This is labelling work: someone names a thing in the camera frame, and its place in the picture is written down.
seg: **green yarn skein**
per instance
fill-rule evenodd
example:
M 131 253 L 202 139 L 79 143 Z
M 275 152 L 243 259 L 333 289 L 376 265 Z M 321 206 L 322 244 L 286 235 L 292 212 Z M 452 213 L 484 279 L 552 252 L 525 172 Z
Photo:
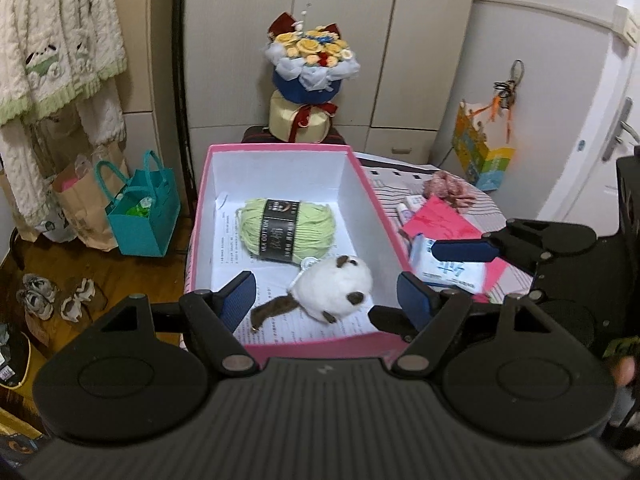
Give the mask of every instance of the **green yarn skein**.
M 238 231 L 240 239 L 247 250 L 258 256 L 258 240 L 260 239 L 260 224 L 264 205 L 264 198 L 248 200 L 244 207 L 238 209 Z M 300 202 L 298 222 L 293 238 L 293 262 L 300 262 L 308 257 L 323 258 L 334 243 L 335 219 L 331 208 L 310 202 Z

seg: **teal bag handle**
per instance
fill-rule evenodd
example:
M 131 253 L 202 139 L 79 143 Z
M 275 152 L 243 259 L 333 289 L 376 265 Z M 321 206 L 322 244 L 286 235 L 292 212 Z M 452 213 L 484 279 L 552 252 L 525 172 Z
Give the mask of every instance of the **teal bag handle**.
M 100 170 L 106 166 L 107 168 L 109 168 L 111 171 L 113 171 L 113 173 L 116 174 L 116 176 L 124 183 L 124 185 L 126 186 L 129 181 L 127 180 L 127 178 L 122 174 L 122 172 L 116 168 L 116 166 L 108 161 L 108 160 L 101 160 L 98 162 L 98 164 L 95 165 L 95 179 L 98 182 L 98 185 L 100 186 L 100 189 L 102 190 L 102 192 L 106 195 L 106 197 L 109 199 L 109 202 L 114 202 L 116 200 L 116 197 L 114 197 L 111 192 L 107 189 L 107 187 L 104 184 L 104 180 L 102 179 L 102 175 L 100 174 Z
M 149 186 L 149 189 L 151 190 L 152 198 L 154 199 L 154 203 L 155 203 L 158 200 L 158 196 L 156 195 L 156 190 L 154 188 L 153 183 L 151 182 L 151 170 L 149 169 L 149 158 L 153 158 L 153 160 L 156 162 L 158 171 L 164 170 L 164 166 L 162 165 L 162 162 L 160 162 L 160 159 L 158 158 L 154 150 L 147 150 L 145 152 L 144 164 L 145 164 L 146 184 Z M 166 179 L 164 174 L 161 173 L 161 175 L 162 175 L 162 184 L 164 186 L 167 186 L 169 184 L 168 180 Z

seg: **pink scrunchie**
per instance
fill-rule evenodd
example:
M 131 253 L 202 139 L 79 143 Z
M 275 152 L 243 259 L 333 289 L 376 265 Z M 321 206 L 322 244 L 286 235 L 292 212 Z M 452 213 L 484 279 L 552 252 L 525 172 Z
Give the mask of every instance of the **pink scrunchie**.
M 437 171 L 424 183 L 424 197 L 437 196 L 460 214 L 466 213 L 476 201 L 472 187 L 447 171 Z

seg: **pink envelope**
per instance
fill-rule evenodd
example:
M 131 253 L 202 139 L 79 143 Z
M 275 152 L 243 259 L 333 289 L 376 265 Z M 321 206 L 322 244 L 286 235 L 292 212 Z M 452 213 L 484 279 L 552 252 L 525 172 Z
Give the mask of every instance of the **pink envelope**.
M 473 224 L 436 196 L 427 200 L 420 211 L 404 225 L 402 231 L 411 239 L 423 234 L 433 240 L 471 240 L 480 238 L 482 234 Z M 483 287 L 485 292 L 491 290 L 506 267 L 507 262 L 501 258 L 486 264 Z

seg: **flower bouquet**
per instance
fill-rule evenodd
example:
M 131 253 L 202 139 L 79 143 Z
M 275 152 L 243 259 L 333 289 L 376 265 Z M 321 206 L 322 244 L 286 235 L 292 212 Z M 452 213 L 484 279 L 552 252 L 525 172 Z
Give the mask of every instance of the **flower bouquet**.
M 274 65 L 273 83 L 293 103 L 326 103 L 360 65 L 335 23 L 306 32 L 304 28 L 304 21 L 296 22 L 286 12 L 271 24 L 265 55 Z

